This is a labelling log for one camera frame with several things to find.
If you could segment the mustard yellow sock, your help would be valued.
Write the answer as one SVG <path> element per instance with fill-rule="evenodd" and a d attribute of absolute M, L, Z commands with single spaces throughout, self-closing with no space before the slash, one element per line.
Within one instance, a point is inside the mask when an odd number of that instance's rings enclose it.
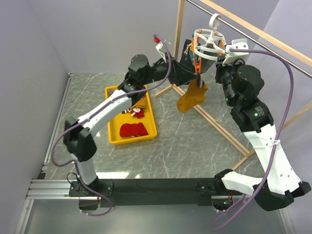
<path fill-rule="evenodd" d="M 205 93 L 208 85 L 201 76 L 190 81 L 188 89 L 177 101 L 177 108 L 181 113 L 186 113 L 194 106 L 201 104 L 205 100 Z"/>

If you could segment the white round clip hanger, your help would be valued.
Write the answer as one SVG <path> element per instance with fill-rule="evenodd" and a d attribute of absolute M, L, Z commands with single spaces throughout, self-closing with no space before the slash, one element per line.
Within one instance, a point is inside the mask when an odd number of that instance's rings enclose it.
<path fill-rule="evenodd" d="M 217 31 L 222 16 L 215 13 L 209 20 L 209 29 L 196 29 L 190 46 L 190 58 L 197 74 L 203 73 L 203 60 L 217 61 L 225 53 L 224 35 Z"/>

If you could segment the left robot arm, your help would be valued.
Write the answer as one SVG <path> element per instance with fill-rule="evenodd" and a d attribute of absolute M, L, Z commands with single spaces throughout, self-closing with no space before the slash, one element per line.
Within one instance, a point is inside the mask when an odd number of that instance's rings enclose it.
<path fill-rule="evenodd" d="M 164 78 L 175 85 L 184 85 L 195 79 L 190 57 L 182 55 L 180 61 L 160 58 L 150 65 L 145 55 L 134 56 L 124 81 L 104 102 L 78 119 L 71 117 L 66 120 L 63 143 L 77 162 L 82 180 L 80 190 L 85 195 L 94 195 L 98 189 L 98 176 L 93 163 L 97 151 L 94 141 L 96 134 L 115 116 L 134 106 L 146 94 L 145 85 Z"/>

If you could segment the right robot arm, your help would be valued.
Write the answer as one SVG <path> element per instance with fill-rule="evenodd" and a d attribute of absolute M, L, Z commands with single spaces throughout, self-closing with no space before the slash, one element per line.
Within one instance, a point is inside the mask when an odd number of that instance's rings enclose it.
<path fill-rule="evenodd" d="M 270 110 L 257 97 L 265 84 L 261 72 L 246 65 L 242 58 L 230 64 L 224 64 L 224 61 L 225 57 L 220 56 L 215 64 L 215 80 L 222 85 L 233 120 L 251 143 L 263 170 L 267 170 L 270 157 L 273 157 L 271 169 L 255 200 L 265 211 L 285 208 L 296 197 L 309 193 L 311 186 L 292 169 L 275 138 L 276 127 Z"/>

